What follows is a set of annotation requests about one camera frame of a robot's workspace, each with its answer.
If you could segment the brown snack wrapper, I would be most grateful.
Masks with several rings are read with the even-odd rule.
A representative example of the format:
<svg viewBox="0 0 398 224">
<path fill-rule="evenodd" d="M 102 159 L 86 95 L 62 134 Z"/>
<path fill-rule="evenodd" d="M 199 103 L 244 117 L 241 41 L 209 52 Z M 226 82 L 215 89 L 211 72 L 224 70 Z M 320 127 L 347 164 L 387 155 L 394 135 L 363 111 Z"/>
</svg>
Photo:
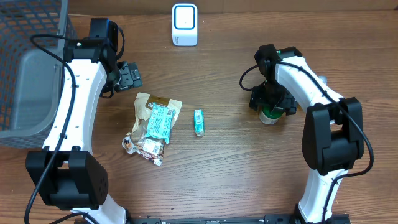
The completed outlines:
<svg viewBox="0 0 398 224">
<path fill-rule="evenodd" d="M 121 145 L 127 153 L 137 153 L 155 165 L 161 166 L 164 159 L 164 149 L 167 144 L 161 139 L 145 137 L 153 103 L 168 106 L 175 110 L 175 116 L 172 120 L 173 128 L 182 108 L 182 102 L 148 93 L 138 93 L 134 102 L 135 123 L 132 131 L 128 132 L 123 138 Z"/>
</svg>

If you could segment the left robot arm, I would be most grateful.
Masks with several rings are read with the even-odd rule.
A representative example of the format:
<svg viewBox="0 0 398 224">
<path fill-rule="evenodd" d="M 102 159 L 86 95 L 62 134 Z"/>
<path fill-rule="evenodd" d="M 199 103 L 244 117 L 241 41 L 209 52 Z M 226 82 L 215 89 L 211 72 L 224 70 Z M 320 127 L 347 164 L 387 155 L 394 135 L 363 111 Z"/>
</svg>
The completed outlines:
<svg viewBox="0 0 398 224">
<path fill-rule="evenodd" d="M 87 37 L 66 39 L 55 120 L 42 149 L 25 160 L 35 185 L 31 199 L 86 223 L 131 223 L 129 211 L 110 196 L 108 173 L 91 143 L 98 100 L 142 86 L 137 65 L 121 58 L 124 43 L 122 28 L 107 18 L 93 18 Z"/>
</svg>

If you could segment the yellow dish soap bottle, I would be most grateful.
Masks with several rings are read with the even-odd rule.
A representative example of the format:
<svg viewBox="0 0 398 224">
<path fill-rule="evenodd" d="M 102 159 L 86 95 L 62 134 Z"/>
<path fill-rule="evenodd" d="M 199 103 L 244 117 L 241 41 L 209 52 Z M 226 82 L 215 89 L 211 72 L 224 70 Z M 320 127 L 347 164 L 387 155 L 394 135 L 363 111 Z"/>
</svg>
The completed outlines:
<svg viewBox="0 0 398 224">
<path fill-rule="evenodd" d="M 325 76 L 319 76 L 319 79 L 326 85 L 327 84 L 327 82 L 328 82 L 328 80 L 327 80 L 327 78 L 325 77 Z"/>
</svg>

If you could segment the teal tissue pack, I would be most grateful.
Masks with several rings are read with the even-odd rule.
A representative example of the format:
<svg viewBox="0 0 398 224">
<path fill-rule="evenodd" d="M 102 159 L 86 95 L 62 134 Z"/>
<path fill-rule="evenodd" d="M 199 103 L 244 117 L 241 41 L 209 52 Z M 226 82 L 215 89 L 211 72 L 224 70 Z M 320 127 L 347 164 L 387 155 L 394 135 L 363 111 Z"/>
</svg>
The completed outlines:
<svg viewBox="0 0 398 224">
<path fill-rule="evenodd" d="M 197 136 L 205 135 L 205 120 L 204 114 L 201 109 L 194 111 L 194 124 L 195 124 L 195 134 Z"/>
</svg>

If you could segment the green lid jar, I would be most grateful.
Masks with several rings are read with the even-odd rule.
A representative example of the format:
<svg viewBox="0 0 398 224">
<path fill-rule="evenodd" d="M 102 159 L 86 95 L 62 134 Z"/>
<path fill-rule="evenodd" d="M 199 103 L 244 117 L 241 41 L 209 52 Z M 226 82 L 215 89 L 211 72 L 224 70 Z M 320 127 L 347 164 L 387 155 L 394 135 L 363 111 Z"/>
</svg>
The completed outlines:
<svg viewBox="0 0 398 224">
<path fill-rule="evenodd" d="M 267 125 L 275 124 L 283 115 L 284 112 L 270 112 L 268 106 L 263 106 L 259 111 L 259 119 Z"/>
</svg>

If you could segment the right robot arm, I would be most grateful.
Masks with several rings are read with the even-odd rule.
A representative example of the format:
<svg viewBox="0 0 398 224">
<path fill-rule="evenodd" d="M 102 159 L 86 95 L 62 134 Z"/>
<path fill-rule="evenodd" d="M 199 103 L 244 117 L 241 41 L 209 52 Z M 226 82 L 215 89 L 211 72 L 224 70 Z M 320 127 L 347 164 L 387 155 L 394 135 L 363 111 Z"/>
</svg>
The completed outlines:
<svg viewBox="0 0 398 224">
<path fill-rule="evenodd" d="M 302 108 L 301 148 L 309 167 L 294 213 L 266 215 L 265 223 L 349 223 L 347 215 L 334 215 L 332 206 L 342 179 L 351 175 L 349 170 L 364 153 L 361 103 L 327 87 L 295 47 L 263 45 L 254 58 L 265 80 L 250 89 L 250 108 L 268 125 Z"/>
</svg>

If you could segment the teal snack packet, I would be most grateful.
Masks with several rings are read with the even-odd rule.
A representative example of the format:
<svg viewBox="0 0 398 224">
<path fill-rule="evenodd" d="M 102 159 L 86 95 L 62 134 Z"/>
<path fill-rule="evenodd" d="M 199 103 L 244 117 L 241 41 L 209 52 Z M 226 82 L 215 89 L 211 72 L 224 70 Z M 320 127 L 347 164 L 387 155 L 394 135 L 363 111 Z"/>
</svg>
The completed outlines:
<svg viewBox="0 0 398 224">
<path fill-rule="evenodd" d="M 153 103 L 152 113 L 147 124 L 145 137 L 161 139 L 168 144 L 170 141 L 172 120 L 174 116 L 174 109 Z"/>
</svg>

